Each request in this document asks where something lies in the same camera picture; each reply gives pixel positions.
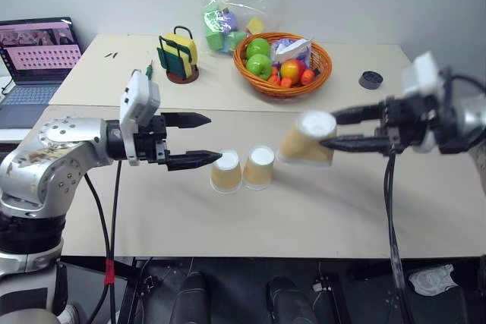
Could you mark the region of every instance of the laptop screen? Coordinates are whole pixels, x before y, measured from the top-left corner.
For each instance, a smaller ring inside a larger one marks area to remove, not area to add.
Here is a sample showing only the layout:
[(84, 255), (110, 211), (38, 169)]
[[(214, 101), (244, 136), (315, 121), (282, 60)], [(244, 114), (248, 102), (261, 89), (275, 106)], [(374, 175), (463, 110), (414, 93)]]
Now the laptop screen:
[(0, 56), (16, 83), (62, 81), (81, 57), (69, 17), (0, 21)]

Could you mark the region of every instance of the black shoe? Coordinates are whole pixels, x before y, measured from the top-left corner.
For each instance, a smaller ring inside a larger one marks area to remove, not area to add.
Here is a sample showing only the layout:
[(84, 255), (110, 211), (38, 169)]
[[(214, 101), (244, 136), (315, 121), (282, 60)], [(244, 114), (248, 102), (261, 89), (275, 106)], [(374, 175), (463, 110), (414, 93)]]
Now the black shoe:
[(273, 324), (319, 324), (306, 297), (288, 278), (267, 284), (267, 305)]
[(210, 324), (210, 300), (206, 280), (193, 272), (182, 284), (175, 298), (170, 324)]

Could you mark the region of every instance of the white paper cup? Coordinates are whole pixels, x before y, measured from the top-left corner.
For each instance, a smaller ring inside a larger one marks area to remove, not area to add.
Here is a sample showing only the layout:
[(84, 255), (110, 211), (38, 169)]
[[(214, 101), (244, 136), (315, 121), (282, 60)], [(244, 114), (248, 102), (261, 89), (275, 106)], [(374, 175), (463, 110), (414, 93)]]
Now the white paper cup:
[(245, 186), (252, 190), (263, 190), (272, 182), (275, 154), (268, 146), (255, 146), (248, 156), (243, 170)]
[(322, 147), (319, 142), (335, 136), (336, 119), (332, 114), (317, 110), (304, 112), (283, 139), (277, 157), (288, 164), (329, 168), (334, 151)]
[(222, 149), (211, 168), (211, 186), (219, 193), (234, 193), (241, 186), (240, 160), (236, 151)]

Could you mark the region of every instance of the table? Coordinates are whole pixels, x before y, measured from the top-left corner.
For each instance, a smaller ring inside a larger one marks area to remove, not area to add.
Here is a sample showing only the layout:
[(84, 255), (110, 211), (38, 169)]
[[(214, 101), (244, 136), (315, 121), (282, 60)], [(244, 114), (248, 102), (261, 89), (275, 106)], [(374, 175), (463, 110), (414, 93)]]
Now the table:
[[(296, 116), (200, 112), (213, 122), (193, 130), (169, 128), (172, 153), (232, 148), (244, 161), (256, 144), (276, 149)], [(66, 115), (117, 118), (118, 108), (52, 105), (34, 130)], [(339, 132), (371, 133), (370, 124)], [(126, 162), (115, 255), (387, 258), (385, 164), (379, 155), (347, 153), (336, 153), (329, 171), (277, 162), (268, 189), (221, 195), (210, 187), (209, 166), (167, 172), (164, 166), (142, 162), (130, 167)], [(90, 177), (110, 216), (115, 165), (96, 168)], [(395, 181), (394, 220), (403, 258), (484, 254), (486, 205), (467, 155), (406, 151), (397, 159)], [(85, 183), (67, 214), (64, 239), (64, 255), (104, 255), (96, 207)]]
[[(6, 87), (10, 80), (11, 78), (9, 76), (0, 77), (0, 87)], [(14, 87), (13, 83), (10, 84), (6, 91), (10, 91), (12, 87)], [(4, 98), (5, 96), (0, 93), (0, 102), (2, 102)], [(29, 132), (30, 129), (0, 129), (0, 143), (20, 143)]]
[[(199, 78), (188, 85), (167, 80), (156, 54), (157, 36), (100, 34), (52, 97), (51, 105), (119, 106), (123, 89), (134, 69), (154, 60), (153, 80), (159, 85), (161, 106), (168, 109), (251, 110), (300, 112), (305, 109), (335, 110), (368, 104), (402, 93), (402, 69), (410, 64), (397, 45), (349, 45), (324, 43), (333, 61), (329, 80), (316, 92), (288, 100), (262, 96), (240, 75), (233, 60), (205, 49), (197, 40)], [(116, 58), (105, 57), (117, 52)], [(384, 82), (378, 90), (359, 86), (363, 71), (377, 71)]]

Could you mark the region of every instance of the toy fruit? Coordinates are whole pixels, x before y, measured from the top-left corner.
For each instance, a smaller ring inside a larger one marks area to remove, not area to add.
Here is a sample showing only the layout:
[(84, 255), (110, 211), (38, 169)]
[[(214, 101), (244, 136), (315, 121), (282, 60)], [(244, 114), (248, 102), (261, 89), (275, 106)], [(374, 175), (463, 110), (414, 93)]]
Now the toy fruit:
[(285, 61), (280, 68), (280, 74), (282, 77), (289, 77), (292, 79), (292, 84), (297, 83), (301, 75), (304, 73), (305, 64), (295, 58), (291, 58)]
[(284, 77), (280, 82), (281, 87), (291, 87), (292, 86), (292, 79), (290, 77)]
[(257, 54), (270, 57), (270, 44), (263, 38), (255, 38), (246, 48), (246, 57), (248, 59)]
[(278, 75), (272, 75), (272, 76), (269, 77), (268, 82), (274, 83), (275, 85), (280, 86), (280, 83), (282, 81), (280, 80), (280, 77)]
[(301, 84), (308, 85), (314, 80), (314, 72), (312, 70), (306, 70), (302, 73)]
[(266, 55), (253, 55), (246, 62), (246, 69), (253, 75), (268, 80), (272, 74), (272, 61)]

